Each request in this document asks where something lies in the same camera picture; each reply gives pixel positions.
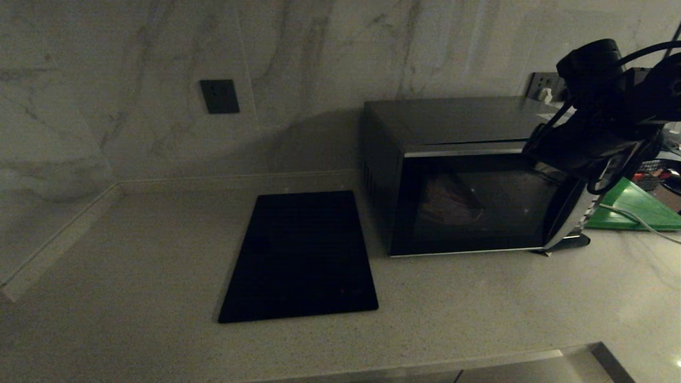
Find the purple plate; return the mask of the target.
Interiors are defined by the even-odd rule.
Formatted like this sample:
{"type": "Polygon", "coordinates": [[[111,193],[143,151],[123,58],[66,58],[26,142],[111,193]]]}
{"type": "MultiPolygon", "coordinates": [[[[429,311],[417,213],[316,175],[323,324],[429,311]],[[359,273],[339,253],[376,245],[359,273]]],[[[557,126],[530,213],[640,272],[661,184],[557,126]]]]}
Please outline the purple plate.
{"type": "Polygon", "coordinates": [[[447,173],[426,179],[419,208],[426,220],[448,226],[474,223],[484,213],[474,191],[459,177],[447,173]]]}

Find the silver black microwave oven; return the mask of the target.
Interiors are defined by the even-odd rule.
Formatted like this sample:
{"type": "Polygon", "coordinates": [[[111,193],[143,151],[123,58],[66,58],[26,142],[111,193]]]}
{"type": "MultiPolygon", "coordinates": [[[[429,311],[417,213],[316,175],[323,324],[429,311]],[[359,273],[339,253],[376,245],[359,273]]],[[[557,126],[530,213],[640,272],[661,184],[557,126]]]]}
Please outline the silver black microwave oven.
{"type": "MultiPolygon", "coordinates": [[[[361,162],[386,252],[396,173],[407,147],[472,143],[523,143],[524,147],[536,126],[557,111],[521,96],[365,102],[359,124],[361,162]]],[[[576,238],[563,240],[547,251],[531,252],[549,254],[589,245],[591,240],[582,230],[594,199],[576,238]]]]}

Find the green cutting board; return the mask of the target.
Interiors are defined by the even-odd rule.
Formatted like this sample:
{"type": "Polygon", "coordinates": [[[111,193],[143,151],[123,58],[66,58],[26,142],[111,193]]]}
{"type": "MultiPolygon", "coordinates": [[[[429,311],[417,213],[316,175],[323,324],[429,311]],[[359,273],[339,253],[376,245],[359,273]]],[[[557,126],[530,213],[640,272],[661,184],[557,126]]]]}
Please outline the green cutting board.
{"type": "Polygon", "coordinates": [[[626,210],[658,232],[681,231],[681,215],[627,179],[620,179],[615,187],[602,196],[585,228],[645,231],[645,226],[639,221],[633,220],[629,215],[606,209],[601,204],[626,210]]]}

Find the metal shopping cart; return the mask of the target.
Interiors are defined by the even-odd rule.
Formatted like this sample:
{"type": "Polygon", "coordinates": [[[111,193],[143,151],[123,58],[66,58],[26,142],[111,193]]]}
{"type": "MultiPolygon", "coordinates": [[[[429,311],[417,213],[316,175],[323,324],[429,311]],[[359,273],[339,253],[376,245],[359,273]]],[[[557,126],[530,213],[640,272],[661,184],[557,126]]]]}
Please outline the metal shopping cart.
{"type": "Polygon", "coordinates": [[[674,177],[674,172],[681,176],[681,162],[667,159],[656,159],[642,162],[632,178],[632,182],[646,192],[653,192],[664,180],[674,177]]]}

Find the black induction cooktop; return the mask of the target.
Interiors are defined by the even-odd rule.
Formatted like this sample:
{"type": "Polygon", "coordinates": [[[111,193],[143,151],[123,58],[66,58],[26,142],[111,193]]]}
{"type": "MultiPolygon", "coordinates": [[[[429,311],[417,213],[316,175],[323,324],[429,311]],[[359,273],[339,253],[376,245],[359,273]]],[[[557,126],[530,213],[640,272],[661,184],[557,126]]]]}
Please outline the black induction cooktop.
{"type": "Polygon", "coordinates": [[[352,191],[257,197],[219,324],[378,308],[352,191]]]}

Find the grey double wall socket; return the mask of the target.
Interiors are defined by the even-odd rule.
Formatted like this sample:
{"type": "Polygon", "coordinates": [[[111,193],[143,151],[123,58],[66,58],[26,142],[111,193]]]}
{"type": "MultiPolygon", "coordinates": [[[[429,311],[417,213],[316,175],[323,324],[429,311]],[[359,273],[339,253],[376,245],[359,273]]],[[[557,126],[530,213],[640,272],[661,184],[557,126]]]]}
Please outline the grey double wall socket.
{"type": "Polygon", "coordinates": [[[537,101],[537,93],[540,88],[549,87],[553,91],[553,103],[562,103],[567,99],[567,87],[565,81],[557,72],[533,72],[525,96],[537,101]]]}

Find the dark single wall socket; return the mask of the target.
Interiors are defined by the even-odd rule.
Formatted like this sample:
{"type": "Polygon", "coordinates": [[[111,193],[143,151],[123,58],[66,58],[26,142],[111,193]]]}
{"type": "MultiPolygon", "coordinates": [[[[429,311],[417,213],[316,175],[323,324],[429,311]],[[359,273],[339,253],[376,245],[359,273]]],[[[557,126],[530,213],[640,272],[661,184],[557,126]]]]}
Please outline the dark single wall socket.
{"type": "Polygon", "coordinates": [[[200,80],[199,85],[208,114],[240,113],[240,105],[233,80],[200,80]]]}

